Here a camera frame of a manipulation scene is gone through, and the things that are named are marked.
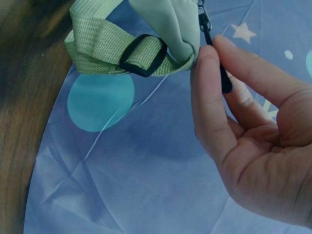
white dot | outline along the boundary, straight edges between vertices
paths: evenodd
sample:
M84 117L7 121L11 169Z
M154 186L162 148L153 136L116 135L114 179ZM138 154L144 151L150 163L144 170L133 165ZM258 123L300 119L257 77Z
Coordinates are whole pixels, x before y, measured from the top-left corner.
M288 58L289 60L292 60L293 59L293 54L290 50L286 50L285 51L285 56L286 58Z

nylon webbing strap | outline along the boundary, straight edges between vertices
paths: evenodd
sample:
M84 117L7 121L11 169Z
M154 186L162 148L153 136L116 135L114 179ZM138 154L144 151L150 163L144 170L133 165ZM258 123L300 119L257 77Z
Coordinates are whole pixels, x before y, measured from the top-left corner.
M73 21L73 30L65 39L65 45L80 73L129 73L119 68L119 60L135 37L106 20L108 15L122 1L76 0L71 7L70 14ZM148 69L161 47L162 43L157 37L146 37L129 56L127 63L139 66L142 69ZM178 59L173 59L167 54L162 64L153 73L153 76L165 76L190 69L197 57L198 49L199 46L194 48L188 60L182 64L177 63L176 60L178 61Z

hand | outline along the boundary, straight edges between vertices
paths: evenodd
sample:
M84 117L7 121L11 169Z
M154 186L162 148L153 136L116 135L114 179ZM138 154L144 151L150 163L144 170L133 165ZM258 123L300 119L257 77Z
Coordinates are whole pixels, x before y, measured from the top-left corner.
M233 76L224 95L219 59ZM242 207L312 227L312 87L217 36L192 70L196 136L215 161L230 196ZM279 108L277 122L246 88Z

green fabric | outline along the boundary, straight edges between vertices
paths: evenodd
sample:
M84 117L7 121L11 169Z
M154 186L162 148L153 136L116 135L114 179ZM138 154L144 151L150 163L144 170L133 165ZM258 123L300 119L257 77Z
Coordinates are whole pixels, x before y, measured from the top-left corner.
M123 51L135 39L106 20L122 0L76 0L70 9L73 30L65 45L77 70L83 74L124 74L119 68ZM153 76L164 76L189 69L199 51L198 9L195 0L130 0L131 6L168 44L175 59L167 54ZM147 69L161 47L150 36L127 62Z

blue tablecloth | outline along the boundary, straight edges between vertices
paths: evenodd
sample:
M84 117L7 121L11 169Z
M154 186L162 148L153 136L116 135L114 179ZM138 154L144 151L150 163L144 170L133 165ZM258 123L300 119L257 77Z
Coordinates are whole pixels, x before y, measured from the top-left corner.
M213 34L312 82L311 0L210 0L206 6ZM134 36L153 34L127 1L109 20ZM277 109L253 95L275 118ZM193 128L189 72L86 76L73 66L42 138L24 233L311 232L238 206Z

